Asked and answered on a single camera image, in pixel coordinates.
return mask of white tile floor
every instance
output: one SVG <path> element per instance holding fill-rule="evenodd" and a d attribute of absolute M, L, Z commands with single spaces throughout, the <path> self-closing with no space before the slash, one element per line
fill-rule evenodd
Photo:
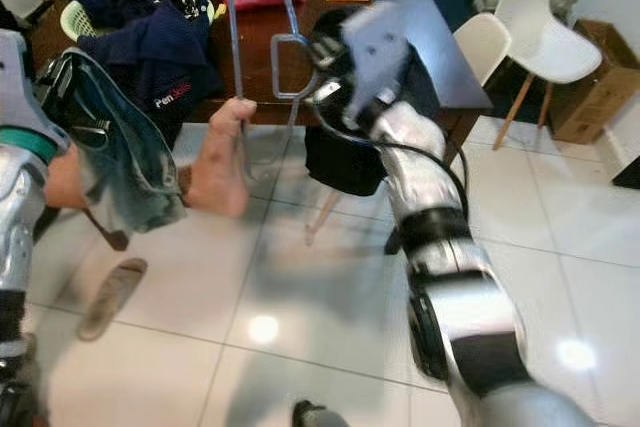
<path fill-rule="evenodd" d="M 592 147 L 527 124 L 493 152 L 500 123 L 482 118 L 464 146 L 472 224 L 522 314 L 527 364 L 603 425 L 640 426 L 640 193 L 610 186 Z M 182 162 L 198 131 L 180 139 Z M 252 132 L 254 160 L 278 134 Z M 61 216 L 36 247 L 25 323 L 52 427 L 285 427 L 307 397 L 354 427 L 460 425 L 411 360 L 404 259 L 382 255 L 384 189 L 344 196 L 308 247 L 304 226 L 329 189 L 304 158 L 297 130 L 284 157 L 256 167 L 266 180 L 244 218 L 190 212 L 124 254 L 82 215 Z M 149 262 L 147 275 L 103 338 L 79 342 L 80 314 L 129 256 Z M 591 370 L 567 357 L 576 343 L 595 352 Z"/>

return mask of wooden chair leg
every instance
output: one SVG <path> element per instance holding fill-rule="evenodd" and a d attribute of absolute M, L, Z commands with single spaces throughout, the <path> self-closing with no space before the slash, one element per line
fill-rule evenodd
<path fill-rule="evenodd" d="M 313 244 L 316 234 L 324 225 L 325 220 L 327 220 L 329 213 L 338 203 L 338 200 L 340 200 L 340 195 L 341 195 L 340 191 L 332 190 L 331 193 L 329 194 L 329 198 L 324 203 L 324 207 L 322 207 L 322 210 L 320 211 L 320 215 L 318 215 L 318 218 L 316 219 L 315 224 L 313 224 L 313 226 L 307 226 L 306 228 L 307 245 Z"/>
<path fill-rule="evenodd" d="M 547 82 L 547 90 L 544 93 L 544 101 L 542 102 L 542 111 L 540 111 L 540 117 L 538 118 L 538 128 L 544 127 L 547 121 L 547 112 L 549 111 L 549 104 L 551 104 L 551 97 L 553 96 L 553 84 Z"/>
<path fill-rule="evenodd" d="M 529 88 L 531 87 L 531 84 L 533 82 L 533 79 L 535 79 L 535 77 L 536 77 L 535 75 L 529 74 L 527 79 L 524 81 L 524 84 L 522 84 L 520 93 L 518 94 L 516 101 L 513 103 L 513 106 L 509 111 L 509 115 L 507 115 L 507 118 L 504 121 L 504 125 L 502 126 L 502 129 L 500 130 L 500 133 L 496 138 L 495 144 L 493 144 L 493 150 L 498 150 L 502 145 L 502 140 L 504 139 L 504 136 L 507 135 L 507 130 L 509 130 L 509 125 L 511 125 L 511 122 L 513 122 L 513 119 L 516 117 L 518 110 L 520 110 L 520 107 L 522 106 L 522 102 L 524 102 L 524 98 L 527 96 L 527 92 L 529 92 Z"/>

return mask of slipper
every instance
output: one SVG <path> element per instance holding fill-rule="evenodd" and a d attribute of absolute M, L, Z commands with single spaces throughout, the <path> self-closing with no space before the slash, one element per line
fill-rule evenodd
<path fill-rule="evenodd" d="M 105 333 L 116 314 L 122 310 L 147 271 L 147 262 L 128 259 L 121 262 L 98 289 L 89 310 L 78 325 L 80 340 L 93 342 Z"/>

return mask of tile grout line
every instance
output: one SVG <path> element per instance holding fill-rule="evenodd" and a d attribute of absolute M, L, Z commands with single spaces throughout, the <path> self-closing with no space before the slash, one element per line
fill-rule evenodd
<path fill-rule="evenodd" d="M 520 144 L 522 144 L 522 148 L 518 148 L 518 147 L 514 147 L 512 145 L 503 145 L 500 147 L 500 149 L 510 149 L 510 150 L 516 150 L 519 152 L 528 152 L 531 154 L 540 154 L 540 155 L 548 155 L 550 157 L 560 157 L 563 159 L 571 159 L 571 160 L 581 160 L 582 162 L 593 162 L 596 164 L 602 164 L 602 160 L 593 160 L 593 159 L 584 159 L 582 157 L 575 157 L 573 155 L 564 155 L 562 153 L 560 154 L 551 154 L 549 152 L 542 152 L 540 150 L 531 150 L 528 149 L 525 145 L 524 142 L 520 141 L 520 140 L 515 140 L 515 139 L 511 139 L 514 142 L 519 142 Z M 488 145 L 488 146 L 492 146 L 493 144 L 489 143 L 489 142 L 481 142 L 478 140 L 465 140 L 464 144 L 462 144 L 463 146 L 466 144 L 476 144 L 476 145 Z"/>
<path fill-rule="evenodd" d="M 473 238 L 477 239 L 477 240 L 481 240 L 483 242 L 491 242 L 491 243 L 494 243 L 494 244 L 508 245 L 510 247 L 517 247 L 519 249 L 527 249 L 527 250 L 534 250 L 536 252 L 545 252 L 545 253 L 548 253 L 548 254 L 556 254 L 556 255 L 561 255 L 563 257 L 571 257 L 573 259 L 586 260 L 588 262 L 600 262 L 600 263 L 603 263 L 603 264 L 608 264 L 608 265 L 612 265 L 614 267 L 623 268 L 623 269 L 635 269 L 635 270 L 640 269 L 640 267 L 636 267 L 636 266 L 633 266 L 633 265 L 618 264 L 616 262 L 609 262 L 609 261 L 604 261 L 604 260 L 600 260 L 600 259 L 591 259 L 589 257 L 580 257 L 579 255 L 566 254 L 564 252 L 558 252 L 558 251 L 555 251 L 555 250 L 542 249 L 540 247 L 531 247 L 531 246 L 528 246 L 528 245 L 514 244 L 512 242 L 507 242 L 505 240 L 496 240 L 496 239 L 491 239 L 489 237 L 483 237 L 482 235 L 475 235 Z"/>
<path fill-rule="evenodd" d="M 553 246 L 556 249 L 555 255 L 560 264 L 560 278 L 562 279 L 562 283 L 564 284 L 564 289 L 566 295 L 569 298 L 569 305 L 571 306 L 571 314 L 573 316 L 573 320 L 575 322 L 577 334 L 579 338 L 584 341 L 584 329 L 582 327 L 582 323 L 580 322 L 580 317 L 578 316 L 578 309 L 575 304 L 575 300 L 571 293 L 571 287 L 569 285 L 569 279 L 567 278 L 567 273 L 564 268 L 564 263 L 562 262 L 562 254 L 558 253 L 558 241 L 556 239 L 555 233 L 553 232 L 553 228 L 551 227 L 551 220 L 549 217 L 549 213 L 547 212 L 547 207 L 544 203 L 544 199 L 542 197 L 542 189 L 540 188 L 540 184 L 538 182 L 538 177 L 535 174 L 535 170 L 533 168 L 533 163 L 531 162 L 531 158 L 529 157 L 529 152 L 527 152 L 527 163 L 529 165 L 529 169 L 531 169 L 531 175 L 533 176 L 533 182 L 536 187 L 536 192 L 538 193 L 538 198 L 540 199 L 540 205 L 542 206 L 542 212 L 544 213 L 545 220 L 547 221 L 547 226 L 549 227 L 549 233 L 551 234 L 551 241 L 553 242 Z M 602 402 L 602 395 L 600 393 L 600 389 L 597 386 L 595 377 L 592 372 L 589 372 L 589 383 L 591 384 L 591 388 L 593 389 L 593 393 L 598 401 L 597 410 L 600 415 L 604 416 L 604 403 Z"/>
<path fill-rule="evenodd" d="M 407 388 L 407 420 L 408 420 L 409 427 L 411 427 L 413 424 L 413 415 L 411 413 L 412 407 L 413 407 L 413 388 L 408 387 Z"/>
<path fill-rule="evenodd" d="M 518 143 L 518 144 L 521 146 L 521 148 L 515 148 L 515 147 L 513 147 L 513 150 L 522 150 L 522 151 L 526 152 L 526 151 L 527 151 L 527 147 L 525 146 L 524 142 L 523 142 L 522 140 L 520 140 L 520 138 L 522 138 L 522 131 L 520 130 L 520 123 L 519 123 L 519 121 L 516 121 L 516 122 L 518 122 L 518 123 L 516 123 L 515 125 L 513 125 L 513 124 L 512 124 L 512 125 L 513 125 L 513 128 L 515 128 L 515 130 L 516 130 L 516 132 L 517 132 L 518 139 L 511 138 L 511 140 L 512 140 L 513 142 Z"/>
<path fill-rule="evenodd" d="M 314 205 L 298 204 L 296 202 L 290 202 L 288 200 L 272 199 L 271 202 L 274 202 L 276 204 L 290 205 L 290 206 L 293 206 L 293 207 L 302 207 L 303 209 L 310 209 L 310 210 L 316 210 L 316 211 L 321 211 L 322 210 L 321 207 L 316 207 Z M 375 221 L 378 221 L 378 222 L 393 222 L 393 216 L 390 216 L 390 217 L 387 217 L 387 218 L 384 218 L 384 219 L 380 219 L 378 217 L 369 217 L 368 215 L 341 212 L 339 210 L 332 210 L 331 213 L 332 214 L 339 214 L 339 215 L 346 215 L 346 216 L 349 216 L 349 217 L 357 217 L 358 219 L 375 220 Z"/>
<path fill-rule="evenodd" d="M 75 311 L 70 310 L 70 309 L 65 309 L 63 307 L 47 306 L 47 305 L 38 304 L 38 303 L 35 303 L 35 302 L 29 302 L 29 304 L 32 304 L 32 305 L 37 306 L 37 307 L 41 307 L 41 308 L 46 309 L 46 310 L 62 312 L 62 313 L 74 315 L 74 316 L 77 316 L 77 317 L 82 317 L 83 316 L 83 314 L 81 314 L 79 312 L 75 312 Z M 185 338 L 185 339 L 189 339 L 189 340 L 194 340 L 196 342 L 203 342 L 203 343 L 206 343 L 206 344 L 213 344 L 213 345 L 217 345 L 217 346 L 223 347 L 223 348 L 230 347 L 232 349 L 244 350 L 246 352 L 253 352 L 253 353 L 256 353 L 256 354 L 263 354 L 263 355 L 270 356 L 270 357 L 276 357 L 276 358 L 280 358 L 280 359 L 284 359 L 284 360 L 290 360 L 292 362 L 299 362 L 299 363 L 302 363 L 302 364 L 313 365 L 313 366 L 316 366 L 316 367 L 322 367 L 324 369 L 335 370 L 335 371 L 338 371 L 338 372 L 343 372 L 343 373 L 346 373 L 346 374 L 352 374 L 352 375 L 356 375 L 356 376 L 359 376 L 359 377 L 365 377 L 365 378 L 369 378 L 369 379 L 373 379 L 373 380 L 380 380 L 382 382 L 388 382 L 388 383 L 391 383 L 391 384 L 402 385 L 402 386 L 411 387 L 411 388 L 415 388 L 415 389 L 425 390 L 425 391 L 428 391 L 428 392 L 436 392 L 436 393 L 440 393 L 440 394 L 443 394 L 443 395 L 448 395 L 446 389 L 438 390 L 436 388 L 428 388 L 428 387 L 424 387 L 423 385 L 416 385 L 416 384 L 412 384 L 410 382 L 402 382 L 400 380 L 390 379 L 390 378 L 386 378 L 386 377 L 380 377 L 380 376 L 373 375 L 373 374 L 367 374 L 365 372 L 360 372 L 360 371 L 357 371 L 357 370 L 350 370 L 350 369 L 345 369 L 345 368 L 341 368 L 341 367 L 335 367 L 335 366 L 332 366 L 332 365 L 323 364 L 321 362 L 314 362 L 312 360 L 300 359 L 300 358 L 297 358 L 297 357 L 291 357 L 291 356 L 288 356 L 288 355 L 278 354 L 278 353 L 275 353 L 275 352 L 268 352 L 268 351 L 264 351 L 264 350 L 254 349 L 254 348 L 251 348 L 251 347 L 244 347 L 242 345 L 236 345 L 236 344 L 220 342 L 220 341 L 217 341 L 217 340 L 205 339 L 203 337 L 195 337 L 193 335 L 180 334 L 180 333 L 177 333 L 177 332 L 171 332 L 169 330 L 158 329 L 158 328 L 155 328 L 155 327 L 147 327 L 147 326 L 140 325 L 140 324 L 133 324 L 131 322 L 126 322 L 126 321 L 123 321 L 123 320 L 113 320 L 111 323 L 112 324 L 117 324 L 117 325 L 124 325 L 124 326 L 127 326 L 127 327 L 138 328 L 138 329 L 146 330 L 146 331 L 149 331 L 149 332 L 156 332 L 156 333 L 159 333 L 159 334 L 165 334 L 165 335 L 170 335 L 170 336 L 174 336 L 174 337 L 181 337 L 181 338 Z"/>
<path fill-rule="evenodd" d="M 345 369 L 345 368 L 342 368 L 342 367 L 335 367 L 335 366 L 332 366 L 332 365 L 323 364 L 321 362 L 315 362 L 313 360 L 299 359 L 299 358 L 291 357 L 291 356 L 284 355 L 284 354 L 278 354 L 276 352 L 268 352 L 268 351 L 264 351 L 264 350 L 258 350 L 258 349 L 253 349 L 251 347 L 244 347 L 244 346 L 241 346 L 241 345 L 229 344 L 229 343 L 226 343 L 224 345 L 225 345 L 225 347 L 230 347 L 232 349 L 243 350 L 245 352 L 252 352 L 252 353 L 255 353 L 255 354 L 262 354 L 262 355 L 266 355 L 268 357 L 275 357 L 275 358 L 282 359 L 282 360 L 290 360 L 292 362 L 299 362 L 299 363 L 306 364 L 306 365 L 312 365 L 314 367 L 320 367 L 320 368 L 323 368 L 323 369 L 334 370 L 336 372 L 342 372 L 344 374 L 355 375 L 355 376 L 358 376 L 358 377 L 364 377 L 364 378 L 372 379 L 372 380 L 379 380 L 381 382 L 387 382 L 389 384 L 401 385 L 401 386 L 404 386 L 404 387 L 420 389 L 420 390 L 424 390 L 424 391 L 427 391 L 427 392 L 433 392 L 433 393 L 442 394 L 442 395 L 449 395 L 449 393 L 446 390 L 446 388 L 443 388 L 443 390 L 438 390 L 436 388 L 424 387 L 422 385 L 414 385 L 414 384 L 411 384 L 411 383 L 408 383 L 408 382 L 403 382 L 403 381 L 400 381 L 400 380 L 387 379 L 385 377 L 380 377 L 378 375 L 373 375 L 373 374 L 367 374 L 365 372 L 359 372 L 357 370 L 350 370 L 350 369 Z"/>
<path fill-rule="evenodd" d="M 233 310 L 232 310 L 232 314 L 229 320 L 229 326 L 227 327 L 227 331 L 224 334 L 224 340 L 223 340 L 223 347 L 222 350 L 220 351 L 220 356 L 218 358 L 218 362 L 216 364 L 216 368 L 213 372 L 213 375 L 211 376 L 211 380 L 209 381 L 209 386 L 207 387 L 207 391 L 204 397 L 204 404 L 202 405 L 202 410 L 200 411 L 200 416 L 198 418 L 198 423 L 197 426 L 201 427 L 202 426 L 202 422 L 204 421 L 204 416 L 207 412 L 207 407 L 209 406 L 209 397 L 211 395 L 211 391 L 213 389 L 213 384 L 215 383 L 216 380 L 216 375 L 218 373 L 218 369 L 220 367 L 220 364 L 222 362 L 222 357 L 224 355 L 224 352 L 227 348 L 227 339 L 229 337 L 229 335 L 231 335 L 231 331 L 233 330 L 233 325 L 236 321 L 236 317 L 238 315 L 238 310 L 240 309 L 240 303 L 242 302 L 242 296 L 244 294 L 244 290 L 245 287 L 247 285 L 247 281 L 249 280 L 249 273 L 251 272 L 251 267 L 253 266 L 253 263 L 255 262 L 255 259 L 257 257 L 258 254 L 258 249 L 260 248 L 260 242 L 262 240 L 262 234 L 264 232 L 265 229 L 265 224 L 267 223 L 267 218 L 269 215 L 269 211 L 271 210 L 271 203 L 272 203 L 272 199 L 273 199 L 273 194 L 275 193 L 276 190 L 276 186 L 278 185 L 278 179 L 280 179 L 280 174 L 282 172 L 282 166 L 284 165 L 284 161 L 287 157 L 287 151 L 289 150 L 289 144 L 291 143 L 291 139 L 293 138 L 293 135 L 290 135 L 289 138 L 287 139 L 287 143 L 285 145 L 285 148 L 282 152 L 282 158 L 280 159 L 280 165 L 278 167 L 278 172 L 276 174 L 276 178 L 273 182 L 273 186 L 271 187 L 271 192 L 269 194 L 269 200 L 267 201 L 267 207 L 264 210 L 264 214 L 262 216 L 262 222 L 260 223 L 260 229 L 258 230 L 258 235 L 256 236 L 256 243 L 253 247 L 253 252 L 251 253 L 251 257 L 249 259 L 247 268 L 245 270 L 244 273 L 244 278 L 242 279 L 242 283 L 240 285 L 240 290 L 238 291 L 238 298 L 235 302 L 235 305 L 233 306 Z"/>

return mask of denim fabric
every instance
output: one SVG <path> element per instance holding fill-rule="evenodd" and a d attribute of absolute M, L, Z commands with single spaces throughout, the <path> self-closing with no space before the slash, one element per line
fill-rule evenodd
<path fill-rule="evenodd" d="M 157 127 L 133 105 L 93 59 L 77 49 L 70 109 L 78 125 L 108 121 L 106 135 L 77 135 L 89 209 L 107 232 L 148 232 L 183 218 L 177 168 Z"/>

